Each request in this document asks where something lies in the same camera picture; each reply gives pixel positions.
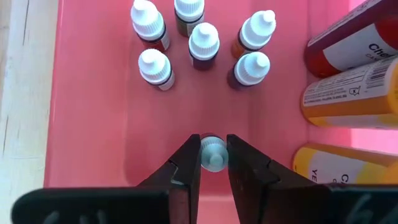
white bottle cap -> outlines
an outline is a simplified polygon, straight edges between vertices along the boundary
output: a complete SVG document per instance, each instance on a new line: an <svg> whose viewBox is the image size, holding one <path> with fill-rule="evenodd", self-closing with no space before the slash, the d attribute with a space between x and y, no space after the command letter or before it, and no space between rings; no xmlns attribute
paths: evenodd
<svg viewBox="0 0 398 224"><path fill-rule="evenodd" d="M228 151L225 142L215 136L201 140L201 166L210 172L219 172L228 165Z"/></svg>
<svg viewBox="0 0 398 224"><path fill-rule="evenodd" d="M130 16L134 30L145 40L158 39L165 30L162 15L150 1L135 0Z"/></svg>
<svg viewBox="0 0 398 224"><path fill-rule="evenodd" d="M153 85L166 82L171 74L169 59L156 49L143 51L138 58L138 67L141 76Z"/></svg>
<svg viewBox="0 0 398 224"><path fill-rule="evenodd" d="M271 63L262 52L243 55L235 65L235 77L242 85L260 83L268 74Z"/></svg>
<svg viewBox="0 0 398 224"><path fill-rule="evenodd" d="M239 35L247 48L258 50L268 43L275 28L274 11L258 11L244 22Z"/></svg>
<svg viewBox="0 0 398 224"><path fill-rule="evenodd" d="M202 22L193 28L188 41L191 54L199 60L209 60L220 47L217 29L208 22Z"/></svg>
<svg viewBox="0 0 398 224"><path fill-rule="evenodd" d="M205 0L174 0L175 12L185 22L193 22L205 10Z"/></svg>

brown liquid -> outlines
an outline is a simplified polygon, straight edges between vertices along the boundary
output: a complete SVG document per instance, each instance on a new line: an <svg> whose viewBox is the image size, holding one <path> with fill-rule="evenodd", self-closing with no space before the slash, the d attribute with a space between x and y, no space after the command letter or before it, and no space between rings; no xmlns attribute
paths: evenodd
<svg viewBox="0 0 398 224"><path fill-rule="evenodd" d="M217 53L209 60L199 60L199 59L196 59L191 54L191 51L189 51L189 54L190 54L191 59L192 59L192 66L194 67L194 69L199 70L199 71L206 71L206 70L211 69L212 66L216 62Z"/></svg>
<svg viewBox="0 0 398 224"><path fill-rule="evenodd" d="M138 35L146 49L156 49L164 53L170 47L170 37L165 27L163 34L156 40L145 40Z"/></svg>
<svg viewBox="0 0 398 224"><path fill-rule="evenodd" d="M232 43L232 46L231 46L232 56L236 59L239 59L243 55L248 54L250 52L257 51L257 50L249 49L243 45L241 38L240 38L240 33L241 33L241 29L239 30L238 36L236 37L236 39L234 40L234 42Z"/></svg>

bottle label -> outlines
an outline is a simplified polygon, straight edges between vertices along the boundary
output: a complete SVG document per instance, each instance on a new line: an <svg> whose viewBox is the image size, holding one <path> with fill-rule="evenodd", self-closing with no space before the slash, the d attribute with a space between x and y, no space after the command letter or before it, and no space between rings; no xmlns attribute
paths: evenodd
<svg viewBox="0 0 398 224"><path fill-rule="evenodd" d="M356 16L364 13L366 10L374 6L375 4L379 3L382 0L367 0L364 3L360 4L357 6L354 10L352 10L349 14L347 14L345 17L340 19L339 21L335 22L333 25L329 27L329 29L323 31L321 34L317 35L316 37L312 38L308 42L308 47L316 43L318 40L324 38L324 36L330 34L334 30L337 30L339 27L342 25L346 24L350 20L354 19Z"/></svg>
<svg viewBox="0 0 398 224"><path fill-rule="evenodd" d="M398 58L391 57L312 83L305 90L303 105L326 105L386 96L397 64Z"/></svg>
<svg viewBox="0 0 398 224"><path fill-rule="evenodd" d="M174 77L174 72L172 71L172 73L170 74L170 78L165 83L159 85L158 87L163 91L168 90L173 86L174 81L175 77Z"/></svg>
<svg viewBox="0 0 398 224"><path fill-rule="evenodd" d="M398 54L371 24L323 50L329 64L340 71Z"/></svg>
<svg viewBox="0 0 398 224"><path fill-rule="evenodd" d="M170 47L170 37L169 33L167 33L167 30L165 31L165 34L160 41L163 45L164 50L167 50Z"/></svg>
<svg viewBox="0 0 398 224"><path fill-rule="evenodd" d="M340 126L350 128L398 129L396 114L326 116L309 118L317 126Z"/></svg>
<svg viewBox="0 0 398 224"><path fill-rule="evenodd" d="M376 184L386 170L378 164L306 147L301 148L296 157L294 171L300 170L300 166L308 167L299 174L318 184Z"/></svg>

white dropper tip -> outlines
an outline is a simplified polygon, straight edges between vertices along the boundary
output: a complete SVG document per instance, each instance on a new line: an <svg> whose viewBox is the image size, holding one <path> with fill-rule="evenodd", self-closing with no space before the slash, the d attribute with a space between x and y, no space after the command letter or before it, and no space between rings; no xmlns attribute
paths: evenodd
<svg viewBox="0 0 398 224"><path fill-rule="evenodd" d="M210 166L219 169L222 167L224 163L224 159L219 154L214 154L210 157Z"/></svg>
<svg viewBox="0 0 398 224"><path fill-rule="evenodd" d="M155 49L148 49L143 51L142 57L142 69L152 70L156 66L156 61L161 60L159 58L159 53L155 51Z"/></svg>
<svg viewBox="0 0 398 224"><path fill-rule="evenodd" d="M209 26L201 26L199 27L199 34L203 37L208 37L211 34L212 30Z"/></svg>
<svg viewBox="0 0 398 224"><path fill-rule="evenodd" d="M131 8L131 19L136 21L140 19L147 19L148 11L151 9L151 4L146 0L135 0Z"/></svg>
<svg viewBox="0 0 398 224"><path fill-rule="evenodd" d="M263 69L263 68L267 67L268 64L269 64L269 60L267 60L267 58L257 56L257 59L256 59L257 68Z"/></svg>
<svg viewBox="0 0 398 224"><path fill-rule="evenodd" d="M264 11L262 18L267 23L275 22L275 12L272 10L266 10Z"/></svg>

pink plastic container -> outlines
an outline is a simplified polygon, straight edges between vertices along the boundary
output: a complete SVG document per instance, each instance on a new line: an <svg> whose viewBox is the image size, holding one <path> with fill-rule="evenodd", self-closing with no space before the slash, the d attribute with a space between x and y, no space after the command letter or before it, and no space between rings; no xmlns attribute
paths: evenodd
<svg viewBox="0 0 398 224"><path fill-rule="evenodd" d="M314 80L303 62L308 39L360 2L207 1L206 21L217 27L221 47L213 69L199 72L175 26L173 1L154 0L169 28L166 55L176 75L175 86L161 92L139 75L144 48L132 29L131 0L60 0L45 187L136 185L192 133L237 134L287 167L307 141L394 152L396 131L320 129L300 112L300 94ZM260 9L277 16L262 49L271 71L260 85L234 91L226 81L235 63L229 48ZM198 222L239 223L226 170L203 170Z"/></svg>

